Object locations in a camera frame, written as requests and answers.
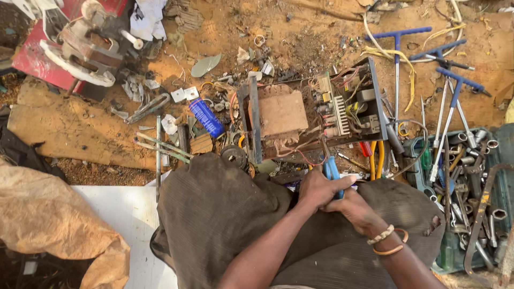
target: scissors handle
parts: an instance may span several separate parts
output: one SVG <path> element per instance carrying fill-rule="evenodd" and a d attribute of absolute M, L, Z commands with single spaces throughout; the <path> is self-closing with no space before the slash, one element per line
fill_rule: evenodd
<path fill-rule="evenodd" d="M 329 180 L 340 179 L 339 171 L 336 166 L 336 159 L 333 156 L 329 156 L 325 163 L 323 163 L 323 173 Z M 335 199 L 343 198 L 344 190 L 340 190 L 334 196 Z"/>

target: blue t-handle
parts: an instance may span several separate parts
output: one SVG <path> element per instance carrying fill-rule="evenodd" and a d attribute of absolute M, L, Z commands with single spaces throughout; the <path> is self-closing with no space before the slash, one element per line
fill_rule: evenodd
<path fill-rule="evenodd" d="M 400 51 L 400 37 L 402 35 L 421 33 L 421 32 L 429 32 L 429 31 L 432 31 L 432 26 L 384 32 L 384 33 L 377 33 L 377 34 L 373 34 L 373 37 L 374 38 L 394 37 L 394 50 Z M 370 40 L 370 37 L 368 35 L 366 35 L 364 37 L 364 39 Z M 400 63 L 400 56 L 398 54 L 394 55 L 394 63 L 395 64 Z"/>
<path fill-rule="evenodd" d="M 329 156 L 325 163 L 323 163 L 323 172 L 326 178 L 329 180 L 340 179 L 339 171 L 336 166 L 336 159 L 333 156 Z M 335 199 L 341 199 L 344 196 L 344 190 L 337 192 L 334 196 Z"/>
<path fill-rule="evenodd" d="M 441 73 L 444 76 L 454 78 L 457 81 L 457 85 L 455 86 L 455 89 L 453 90 L 453 97 L 451 98 L 450 107 L 455 108 L 455 106 L 457 105 L 458 94 L 461 92 L 461 87 L 462 87 L 463 83 L 466 83 L 467 85 L 474 87 L 474 88 L 478 89 L 479 91 L 484 90 L 483 85 L 478 84 L 467 78 L 464 78 L 464 77 L 462 77 L 458 74 L 455 74 L 455 73 L 453 73 L 447 69 L 444 69 L 442 67 L 437 67 L 435 69 L 435 71 L 437 71 L 438 73 Z"/>
<path fill-rule="evenodd" d="M 451 48 L 453 46 L 464 44 L 464 43 L 466 43 L 466 41 L 467 41 L 466 39 L 461 39 L 461 40 L 454 41 L 454 42 L 451 42 L 451 43 L 448 43 L 448 44 L 443 44 L 441 46 L 437 46 L 435 48 L 429 49 L 429 50 L 427 50 L 425 52 L 421 52 L 421 53 L 409 56 L 409 60 L 420 59 L 420 58 L 425 57 L 425 55 L 427 55 L 427 54 L 434 55 L 434 56 L 437 56 L 439 58 L 444 58 L 443 57 L 443 50 Z"/>

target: hand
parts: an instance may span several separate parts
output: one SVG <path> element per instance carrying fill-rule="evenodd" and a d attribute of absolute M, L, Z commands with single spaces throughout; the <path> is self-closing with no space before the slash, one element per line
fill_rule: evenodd
<path fill-rule="evenodd" d="M 342 199 L 328 203 L 322 210 L 341 212 L 358 233 L 366 235 L 369 239 L 379 235 L 388 227 L 387 223 L 352 188 L 344 191 Z"/>
<path fill-rule="evenodd" d="M 328 204 L 338 191 L 349 188 L 357 179 L 355 176 L 348 176 L 337 180 L 328 180 L 323 175 L 322 169 L 322 166 L 314 167 L 300 184 L 298 204 L 308 206 L 313 213 Z"/>

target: t-handle socket wrench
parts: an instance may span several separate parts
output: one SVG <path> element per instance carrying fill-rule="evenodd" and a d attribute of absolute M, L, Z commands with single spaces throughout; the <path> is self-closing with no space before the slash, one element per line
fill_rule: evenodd
<path fill-rule="evenodd" d="M 443 148 L 443 144 L 444 144 L 444 139 L 446 137 L 446 133 L 448 132 L 448 126 L 450 125 L 450 122 L 451 122 L 451 117 L 453 115 L 453 110 L 455 109 L 455 107 L 457 106 L 457 101 L 458 101 L 458 95 L 459 93 L 461 92 L 461 87 L 462 87 L 462 84 L 463 83 L 466 83 L 467 85 L 471 86 L 471 87 L 474 87 L 476 89 L 484 89 L 484 87 L 481 85 L 481 84 L 478 84 L 474 81 L 471 81 L 467 78 L 464 78 L 460 75 L 457 75 L 447 69 L 444 69 L 442 67 L 437 67 L 435 69 L 437 72 L 443 74 L 444 76 L 447 76 L 447 77 L 451 77 L 451 78 L 454 78 L 456 81 L 457 81 L 457 84 L 455 86 L 455 91 L 453 92 L 453 96 L 452 96 L 452 99 L 451 99 L 451 103 L 450 103 L 450 111 L 448 112 L 448 118 L 446 119 L 446 124 L 445 124 L 445 129 L 443 130 L 443 134 L 441 136 L 441 144 L 439 145 L 439 149 L 437 150 L 437 155 L 435 157 L 435 161 L 434 161 L 434 165 L 432 166 L 432 170 L 430 172 L 430 181 L 431 182 L 435 182 L 435 179 L 437 178 L 437 168 L 438 168 L 438 164 L 439 164 L 439 159 L 441 158 L 441 151 L 442 151 L 442 148 Z"/>
<path fill-rule="evenodd" d="M 394 37 L 394 50 L 400 51 L 400 37 L 402 35 L 407 34 L 415 34 L 422 32 L 432 31 L 432 26 L 428 27 L 419 27 L 384 33 L 373 34 L 373 38 L 386 38 L 386 37 Z M 366 40 L 370 40 L 371 38 L 366 35 L 364 37 Z M 400 56 L 398 54 L 394 54 L 394 64 L 395 64 L 395 81 L 394 81 L 394 120 L 398 120 L 398 87 L 400 84 Z M 398 136 L 398 122 L 394 124 L 394 131 L 396 132 L 396 136 Z"/>
<path fill-rule="evenodd" d="M 417 60 L 417 59 L 426 57 L 426 58 L 438 61 L 439 64 L 443 68 L 451 69 L 451 65 L 453 65 L 453 62 L 449 63 L 448 61 L 444 60 L 443 50 L 451 48 L 451 47 L 455 47 L 460 44 L 464 44 L 464 43 L 466 43 L 466 41 L 467 41 L 466 39 L 461 39 L 461 40 L 454 41 L 454 42 L 451 42 L 448 44 L 443 44 L 441 46 L 437 46 L 437 47 L 429 49 L 427 51 L 409 56 L 409 60 L 412 61 L 412 60 Z M 439 148 L 439 137 L 440 137 L 440 132 L 441 132 L 441 123 L 443 121 L 443 112 L 444 112 L 444 106 L 445 106 L 445 100 L 446 100 L 446 91 L 448 89 L 448 82 L 449 82 L 448 77 L 445 77 L 443 96 L 441 97 L 441 107 L 439 109 L 439 118 L 437 121 L 437 128 L 435 131 L 435 137 L 434 137 L 434 142 L 433 142 L 433 147 L 435 149 Z"/>
<path fill-rule="evenodd" d="M 461 63 L 457 63 L 452 60 L 445 60 L 443 58 L 432 56 L 432 55 L 425 55 L 425 57 L 439 62 L 439 64 L 442 67 L 446 68 L 447 70 L 451 70 L 451 68 L 454 66 L 458 67 L 458 68 L 462 68 L 462 69 L 475 70 L 474 67 L 471 67 L 471 66 L 468 66 L 465 64 L 461 64 Z M 434 138 L 434 148 L 436 148 L 436 149 L 439 146 L 438 138 L 439 138 L 439 132 L 440 132 L 440 128 L 441 128 L 441 120 L 442 120 L 442 116 L 443 116 L 443 107 L 444 107 L 444 102 L 445 102 L 445 98 L 446 98 L 446 87 L 448 84 L 450 85 L 450 91 L 453 94 L 453 83 L 449 80 L 448 77 L 446 77 L 445 88 L 443 90 L 443 97 L 442 97 L 442 101 L 441 101 L 441 108 L 439 110 L 439 121 L 437 123 L 437 129 L 436 129 L 437 131 L 436 131 L 436 135 Z M 474 140 L 473 133 L 469 130 L 468 122 L 466 120 L 466 117 L 464 116 L 464 112 L 461 107 L 461 102 L 459 100 L 457 100 L 457 110 L 458 110 L 458 114 L 461 116 L 462 124 L 464 126 L 464 130 L 466 131 L 466 136 L 468 137 L 468 144 L 472 149 L 474 149 L 474 148 L 476 148 L 476 142 Z"/>

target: brown sack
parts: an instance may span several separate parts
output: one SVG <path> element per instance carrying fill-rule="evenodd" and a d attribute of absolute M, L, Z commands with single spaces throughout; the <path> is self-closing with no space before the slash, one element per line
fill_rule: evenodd
<path fill-rule="evenodd" d="M 130 247 L 81 195 L 56 176 L 0 159 L 0 239 L 25 254 L 96 258 L 80 289 L 121 289 L 129 278 Z"/>

